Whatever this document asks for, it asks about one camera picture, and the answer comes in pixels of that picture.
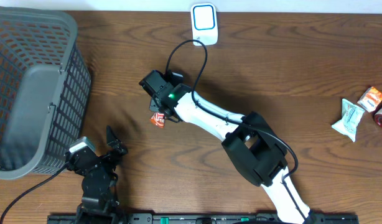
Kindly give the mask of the red Top snack bag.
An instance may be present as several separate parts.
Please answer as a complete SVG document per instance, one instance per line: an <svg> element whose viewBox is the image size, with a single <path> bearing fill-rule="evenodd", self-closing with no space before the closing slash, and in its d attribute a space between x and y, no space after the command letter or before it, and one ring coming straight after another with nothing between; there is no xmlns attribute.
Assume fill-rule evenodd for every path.
<svg viewBox="0 0 382 224"><path fill-rule="evenodd" d="M158 128L164 128L164 125L165 125L165 116L163 113L160 113L160 112L155 112L151 118L150 118L150 122L157 126Z"/></svg>

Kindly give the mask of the teal wet wipes pack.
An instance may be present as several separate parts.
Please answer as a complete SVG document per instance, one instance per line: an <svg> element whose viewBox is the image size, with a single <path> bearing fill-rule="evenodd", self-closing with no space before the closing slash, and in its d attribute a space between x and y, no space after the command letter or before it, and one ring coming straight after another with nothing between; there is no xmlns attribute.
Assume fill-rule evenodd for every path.
<svg viewBox="0 0 382 224"><path fill-rule="evenodd" d="M342 135L348 136L353 142L356 141L357 127L364 115L365 110L347 99L342 99L342 117L331 127Z"/></svg>

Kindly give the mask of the small orange snack packet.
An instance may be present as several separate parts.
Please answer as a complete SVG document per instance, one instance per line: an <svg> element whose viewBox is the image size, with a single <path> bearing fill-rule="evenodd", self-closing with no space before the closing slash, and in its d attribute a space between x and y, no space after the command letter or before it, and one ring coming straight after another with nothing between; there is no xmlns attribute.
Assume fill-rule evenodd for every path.
<svg viewBox="0 0 382 224"><path fill-rule="evenodd" d="M367 112L373 112L382 102L382 92L371 86L367 89L357 103Z"/></svg>

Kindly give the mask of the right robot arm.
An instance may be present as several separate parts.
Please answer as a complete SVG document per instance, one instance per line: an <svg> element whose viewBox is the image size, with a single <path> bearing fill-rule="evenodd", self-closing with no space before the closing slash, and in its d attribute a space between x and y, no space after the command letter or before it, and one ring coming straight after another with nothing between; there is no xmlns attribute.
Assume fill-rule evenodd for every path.
<svg viewBox="0 0 382 224"><path fill-rule="evenodd" d="M236 170L251 184L262 187L285 223L311 222L311 210L296 188L286 155L294 151L255 112L232 113L203 99L182 76L167 78L153 70L139 85L150 95L152 109L171 121L194 124L218 138Z"/></svg>

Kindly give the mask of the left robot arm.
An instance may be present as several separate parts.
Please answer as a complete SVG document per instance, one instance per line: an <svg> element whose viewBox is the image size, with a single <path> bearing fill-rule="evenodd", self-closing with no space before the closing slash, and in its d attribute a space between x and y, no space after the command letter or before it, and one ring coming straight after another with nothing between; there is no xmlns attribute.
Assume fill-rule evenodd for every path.
<svg viewBox="0 0 382 224"><path fill-rule="evenodd" d="M65 154L67 169L83 177L82 202L77 208L75 223L127 223L128 216L118 208L116 167L128 153L110 126L106 141L111 150L102 156L86 137L76 140Z"/></svg>

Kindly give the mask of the white barcode scanner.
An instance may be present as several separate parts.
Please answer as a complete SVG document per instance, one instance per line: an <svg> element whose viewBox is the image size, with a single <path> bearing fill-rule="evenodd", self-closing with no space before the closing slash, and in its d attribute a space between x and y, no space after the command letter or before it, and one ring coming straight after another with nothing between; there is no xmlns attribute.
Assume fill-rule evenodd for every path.
<svg viewBox="0 0 382 224"><path fill-rule="evenodd" d="M192 38L204 45L215 45L218 41L217 10L212 3L194 4L190 10Z"/></svg>

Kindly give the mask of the grey plastic shopping basket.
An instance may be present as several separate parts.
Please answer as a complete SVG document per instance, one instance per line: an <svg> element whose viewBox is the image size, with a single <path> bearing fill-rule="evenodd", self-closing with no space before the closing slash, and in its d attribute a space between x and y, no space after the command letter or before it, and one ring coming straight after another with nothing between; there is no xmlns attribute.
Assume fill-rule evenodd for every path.
<svg viewBox="0 0 382 224"><path fill-rule="evenodd" d="M91 75L74 18L0 6L0 179L53 174L78 139Z"/></svg>

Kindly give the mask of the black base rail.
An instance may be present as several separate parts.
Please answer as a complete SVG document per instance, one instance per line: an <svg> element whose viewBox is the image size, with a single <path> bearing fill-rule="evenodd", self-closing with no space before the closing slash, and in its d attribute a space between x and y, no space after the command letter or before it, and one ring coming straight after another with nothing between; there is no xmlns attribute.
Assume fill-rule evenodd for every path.
<svg viewBox="0 0 382 224"><path fill-rule="evenodd" d="M230 223L281 223L274 213L258 214L202 214L202 215L153 215L150 213L130 213L120 223L128 224L230 224ZM316 214L311 223L318 224L359 224L357 215Z"/></svg>

